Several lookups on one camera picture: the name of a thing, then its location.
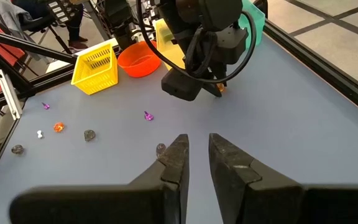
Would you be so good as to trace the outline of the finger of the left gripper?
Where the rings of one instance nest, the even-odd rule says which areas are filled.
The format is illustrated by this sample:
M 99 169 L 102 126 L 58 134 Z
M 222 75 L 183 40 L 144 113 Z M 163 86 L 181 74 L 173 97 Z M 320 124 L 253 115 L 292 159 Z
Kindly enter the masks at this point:
M 214 76 L 220 80 L 223 78 L 226 78 L 226 71 L 227 71 L 227 66 L 224 63 L 221 62 L 214 62 L 212 64 L 212 71 L 214 73 Z
M 215 97 L 222 97 L 222 93 L 218 88 L 217 84 L 214 83 L 203 83 L 202 88 L 209 92 L 210 94 L 214 95 Z

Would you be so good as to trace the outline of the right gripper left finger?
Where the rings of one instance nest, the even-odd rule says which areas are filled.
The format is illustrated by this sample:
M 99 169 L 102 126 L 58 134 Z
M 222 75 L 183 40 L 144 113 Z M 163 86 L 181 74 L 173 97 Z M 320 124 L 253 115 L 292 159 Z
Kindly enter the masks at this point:
M 9 206 L 11 224 L 186 224 L 189 140 L 180 134 L 124 185 L 35 187 Z

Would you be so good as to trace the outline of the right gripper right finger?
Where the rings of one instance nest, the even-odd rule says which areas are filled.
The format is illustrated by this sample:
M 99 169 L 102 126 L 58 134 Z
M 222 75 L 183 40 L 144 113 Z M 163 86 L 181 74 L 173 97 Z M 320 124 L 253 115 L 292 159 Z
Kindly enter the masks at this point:
M 209 164 L 224 224 L 358 224 L 358 184 L 300 184 L 216 133 Z

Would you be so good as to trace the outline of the teal plastic bin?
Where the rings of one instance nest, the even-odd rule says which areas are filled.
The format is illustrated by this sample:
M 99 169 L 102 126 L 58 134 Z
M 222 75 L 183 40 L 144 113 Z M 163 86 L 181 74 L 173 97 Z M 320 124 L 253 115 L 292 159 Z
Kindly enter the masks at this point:
M 256 26 L 256 42 L 255 45 L 258 46 L 262 39 L 263 28 L 265 25 L 265 14 L 258 9 L 251 1 L 242 0 L 242 10 L 247 11 L 253 18 Z M 242 29 L 247 29 L 250 32 L 250 24 L 246 16 L 241 15 L 239 18 L 239 26 Z

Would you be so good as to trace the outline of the blue table mat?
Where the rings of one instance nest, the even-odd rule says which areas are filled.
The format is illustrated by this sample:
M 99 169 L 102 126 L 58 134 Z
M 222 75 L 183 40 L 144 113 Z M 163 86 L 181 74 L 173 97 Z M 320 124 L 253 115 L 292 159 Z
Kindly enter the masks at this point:
M 207 91 L 191 102 L 171 96 L 161 89 L 165 72 L 119 72 L 117 85 L 94 95 L 64 84 L 29 98 L 0 158 L 0 224 L 10 224 L 11 200 L 32 187 L 126 184 L 154 162 L 157 144 L 180 134 L 190 142 L 186 224 L 222 222 L 210 133 L 297 182 L 358 184 L 358 107 L 270 39 L 220 98 Z M 65 125 L 60 133 L 57 122 Z M 89 142 L 87 129 L 96 133 Z M 21 155 L 11 152 L 18 144 Z

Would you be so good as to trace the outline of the lime green plastic bin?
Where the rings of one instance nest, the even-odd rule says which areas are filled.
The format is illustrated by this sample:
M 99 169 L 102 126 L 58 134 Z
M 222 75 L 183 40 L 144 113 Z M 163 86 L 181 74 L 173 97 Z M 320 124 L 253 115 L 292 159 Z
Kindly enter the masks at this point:
M 174 36 L 163 19 L 154 22 L 157 36 L 157 50 L 180 68 L 185 67 L 184 53 L 178 44 L 174 44 Z

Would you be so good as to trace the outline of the orange plastic bowl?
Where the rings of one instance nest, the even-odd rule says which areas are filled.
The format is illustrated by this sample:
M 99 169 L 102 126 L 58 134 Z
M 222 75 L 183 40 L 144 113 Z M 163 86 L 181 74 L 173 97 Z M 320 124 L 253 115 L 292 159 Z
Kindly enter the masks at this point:
M 117 64 L 132 78 L 142 78 L 159 68 L 161 60 L 145 41 L 131 45 L 121 52 Z

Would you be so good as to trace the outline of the yellow mesh basket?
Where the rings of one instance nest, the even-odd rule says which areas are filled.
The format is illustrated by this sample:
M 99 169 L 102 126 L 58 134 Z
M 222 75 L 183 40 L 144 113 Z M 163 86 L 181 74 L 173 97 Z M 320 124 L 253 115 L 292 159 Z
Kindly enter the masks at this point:
M 71 85 L 92 95 L 119 83 L 113 42 L 107 41 L 77 57 Z

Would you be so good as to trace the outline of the silver aluminium bar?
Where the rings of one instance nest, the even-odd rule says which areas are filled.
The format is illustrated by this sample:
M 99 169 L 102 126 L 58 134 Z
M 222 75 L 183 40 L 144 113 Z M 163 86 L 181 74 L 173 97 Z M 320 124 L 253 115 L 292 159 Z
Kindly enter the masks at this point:
M 17 97 L 17 93 L 11 79 L 0 69 L 0 87 L 4 94 L 6 103 L 9 107 L 13 120 L 20 119 L 22 116 L 22 106 Z

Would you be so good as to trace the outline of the person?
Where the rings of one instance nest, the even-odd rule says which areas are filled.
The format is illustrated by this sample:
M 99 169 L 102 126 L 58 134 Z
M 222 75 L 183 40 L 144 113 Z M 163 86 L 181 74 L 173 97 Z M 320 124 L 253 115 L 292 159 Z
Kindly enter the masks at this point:
M 73 50 L 84 50 L 87 49 L 86 45 L 88 39 L 80 36 L 80 27 L 83 18 L 83 5 L 73 5 L 74 16 L 66 22 L 66 27 L 69 33 L 68 46 Z

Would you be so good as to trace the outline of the black labelled control box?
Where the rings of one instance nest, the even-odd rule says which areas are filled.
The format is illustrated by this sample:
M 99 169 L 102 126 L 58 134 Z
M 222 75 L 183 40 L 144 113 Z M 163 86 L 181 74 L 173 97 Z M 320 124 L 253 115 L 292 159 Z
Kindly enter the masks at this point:
M 77 15 L 79 5 L 83 2 L 84 0 L 47 0 L 46 4 L 56 21 L 64 24 Z

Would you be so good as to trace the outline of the black office chair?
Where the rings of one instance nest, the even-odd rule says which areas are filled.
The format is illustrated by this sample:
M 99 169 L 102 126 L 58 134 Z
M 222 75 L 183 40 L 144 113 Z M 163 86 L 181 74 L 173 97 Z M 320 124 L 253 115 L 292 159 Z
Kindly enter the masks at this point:
M 63 41 L 63 39 L 53 29 L 54 27 L 59 26 L 58 22 L 56 21 L 56 19 L 53 16 L 49 15 L 46 17 L 40 17 L 35 20 L 28 20 L 28 18 L 22 14 L 19 16 L 19 21 L 21 23 L 22 30 L 30 31 L 32 34 L 34 34 L 36 32 L 44 33 L 44 32 L 46 32 L 46 29 L 49 28 L 49 30 L 55 36 L 58 43 L 62 46 L 63 51 L 68 54 L 71 54 L 71 50 L 69 49 L 67 44 Z

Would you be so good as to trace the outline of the grey jacket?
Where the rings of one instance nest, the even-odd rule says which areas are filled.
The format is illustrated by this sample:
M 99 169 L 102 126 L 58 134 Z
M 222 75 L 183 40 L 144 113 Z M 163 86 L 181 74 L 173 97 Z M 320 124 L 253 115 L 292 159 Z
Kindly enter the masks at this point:
M 34 21 L 35 19 L 24 9 L 9 0 L 0 0 L 0 25 L 4 25 L 14 37 L 34 44 L 34 40 L 22 29 L 23 24 Z

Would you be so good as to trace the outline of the black table frame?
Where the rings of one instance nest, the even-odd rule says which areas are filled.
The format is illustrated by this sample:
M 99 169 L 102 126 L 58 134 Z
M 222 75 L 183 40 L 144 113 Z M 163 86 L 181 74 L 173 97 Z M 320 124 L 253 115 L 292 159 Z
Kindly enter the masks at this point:
M 295 58 L 312 69 L 323 80 L 331 84 L 336 90 L 343 93 L 358 106 L 358 81 L 335 67 L 331 62 L 323 59 L 314 51 L 303 45 L 301 42 L 290 37 L 281 28 L 265 21 L 264 32 L 267 36 L 276 41 L 285 50 L 289 51 Z M 24 40 L 11 37 L 0 33 L 0 44 L 7 44 L 12 47 L 22 47 L 25 50 L 37 54 L 46 54 L 48 50 L 45 47 L 38 47 L 36 44 L 30 44 Z M 17 71 L 14 70 L 8 62 L 0 56 L 0 67 L 9 70 L 9 78 L 14 79 L 14 85 L 19 86 L 18 98 L 29 98 L 41 91 L 48 90 L 57 85 L 65 83 L 72 78 L 74 72 L 74 56 L 64 56 L 64 60 L 69 60 L 69 64 L 53 72 L 49 72 L 42 77 L 35 78 L 31 81 L 25 80 Z

